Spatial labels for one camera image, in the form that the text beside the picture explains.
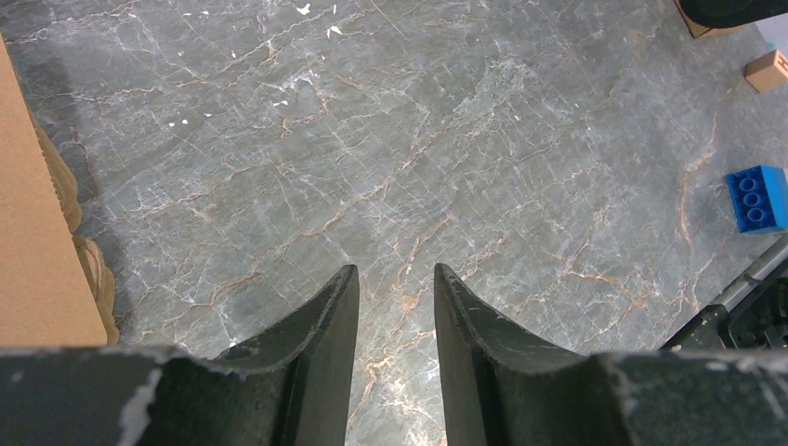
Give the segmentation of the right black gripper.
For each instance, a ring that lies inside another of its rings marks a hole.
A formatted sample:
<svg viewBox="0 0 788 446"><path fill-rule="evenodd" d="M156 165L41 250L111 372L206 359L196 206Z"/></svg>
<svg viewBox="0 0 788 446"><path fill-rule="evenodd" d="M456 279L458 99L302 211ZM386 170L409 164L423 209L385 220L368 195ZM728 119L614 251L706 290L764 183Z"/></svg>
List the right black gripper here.
<svg viewBox="0 0 788 446"><path fill-rule="evenodd" d="M727 29L787 13L787 0L680 0L690 20L708 28Z"/></svg>

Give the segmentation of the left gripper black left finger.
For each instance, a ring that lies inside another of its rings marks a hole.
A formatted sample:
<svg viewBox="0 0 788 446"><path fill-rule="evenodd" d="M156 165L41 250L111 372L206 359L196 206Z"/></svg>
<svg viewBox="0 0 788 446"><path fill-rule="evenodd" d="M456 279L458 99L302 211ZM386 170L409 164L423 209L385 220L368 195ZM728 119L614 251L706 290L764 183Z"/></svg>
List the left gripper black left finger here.
<svg viewBox="0 0 788 446"><path fill-rule="evenodd" d="M5 445L341 445L359 321L358 270L201 359L179 348L5 348Z"/></svg>

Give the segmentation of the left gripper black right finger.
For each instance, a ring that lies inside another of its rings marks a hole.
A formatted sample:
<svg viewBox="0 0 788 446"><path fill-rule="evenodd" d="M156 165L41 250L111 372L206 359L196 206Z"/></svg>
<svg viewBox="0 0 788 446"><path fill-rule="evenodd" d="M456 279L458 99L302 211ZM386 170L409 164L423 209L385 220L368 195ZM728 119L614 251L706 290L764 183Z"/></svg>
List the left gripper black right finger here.
<svg viewBox="0 0 788 446"><path fill-rule="evenodd" d="M787 355L680 349L584 356L533 334L434 269L452 445L783 445Z"/></svg>

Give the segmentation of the brown cardboard box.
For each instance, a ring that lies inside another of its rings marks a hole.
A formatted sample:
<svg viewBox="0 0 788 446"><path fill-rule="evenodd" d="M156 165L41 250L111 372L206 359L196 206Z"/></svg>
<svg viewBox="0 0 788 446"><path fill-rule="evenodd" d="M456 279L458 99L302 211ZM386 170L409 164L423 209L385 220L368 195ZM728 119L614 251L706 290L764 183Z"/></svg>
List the brown cardboard box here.
<svg viewBox="0 0 788 446"><path fill-rule="evenodd" d="M683 19L685 25L687 26L690 35L697 39L697 38L705 38L705 37L715 37L719 35L725 35L730 33L736 33L745 28L745 25L741 25L738 27L732 28L709 28L706 26L702 26L695 21L691 20L687 14L685 13L683 7L680 4L679 0L674 1L676 8Z"/></svg>

